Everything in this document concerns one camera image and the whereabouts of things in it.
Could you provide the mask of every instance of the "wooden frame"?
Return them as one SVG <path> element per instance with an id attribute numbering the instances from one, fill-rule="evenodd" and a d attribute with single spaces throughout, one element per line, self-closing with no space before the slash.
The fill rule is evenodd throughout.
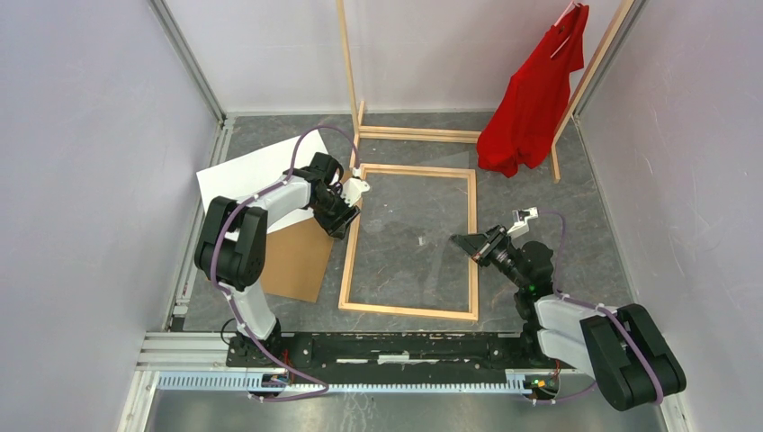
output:
<path id="1" fill-rule="evenodd" d="M 634 0 L 621 0 L 620 6 L 615 12 L 615 16 L 609 23 L 604 36 L 598 44 L 597 50 L 594 52 L 593 57 L 588 63 L 588 67 L 583 73 L 583 77 L 578 83 L 578 87 L 575 89 L 570 102 L 567 104 L 567 108 L 564 110 L 564 114 L 561 117 L 559 124 L 556 126 L 554 132 L 553 141 L 551 145 L 551 171 L 554 183 L 559 183 L 561 180 L 561 173 L 559 171 L 559 160 L 556 155 L 556 143 L 559 141 L 561 133 L 564 131 L 564 127 L 567 125 L 572 113 L 580 102 L 588 84 L 591 82 L 591 78 L 596 72 L 601 60 L 612 43 L 612 39 L 623 24 L 625 16 L 631 9 Z M 345 55 L 345 72 L 347 75 L 347 87 L 350 94 L 350 113 L 353 116 L 353 127 L 355 128 L 355 145 L 357 146 L 360 139 L 376 139 L 376 140 L 412 140 L 412 141 L 439 141 L 439 142 L 462 142 L 465 144 L 474 144 L 477 142 L 477 138 L 480 136 L 479 130 L 442 130 L 442 129 L 412 129 L 412 128 L 393 128 L 387 126 L 363 126 L 363 111 L 365 108 L 365 102 L 361 102 L 360 110 L 355 100 L 355 81 L 353 79 L 353 67 L 350 59 L 350 44 L 347 38 L 347 21 L 345 16 L 345 0 L 337 0 L 337 12 L 339 15 L 339 33 L 342 39 L 342 51 Z"/>
<path id="2" fill-rule="evenodd" d="M 397 176 L 432 176 L 463 178 L 467 182 L 467 230 L 470 234 L 477 232 L 477 176 L 473 169 L 458 168 L 434 168 L 430 166 L 403 166 L 403 165 L 377 165 L 361 164 L 360 177 L 365 179 L 369 173 L 389 174 Z M 355 268 L 355 251 L 357 250 L 358 233 L 360 231 L 360 218 L 358 216 L 350 227 L 347 241 L 347 254 L 345 257 L 345 271 L 342 275 L 342 286 L 339 292 L 339 309 L 343 311 L 391 313 L 395 315 L 412 315 L 426 318 L 445 318 L 450 320 L 472 320 L 479 317 L 479 296 L 477 282 L 477 263 L 468 259 L 469 266 L 469 310 L 459 312 L 454 310 L 434 310 L 404 308 L 398 306 L 382 306 L 377 304 L 352 303 L 350 302 L 350 289 Z"/>

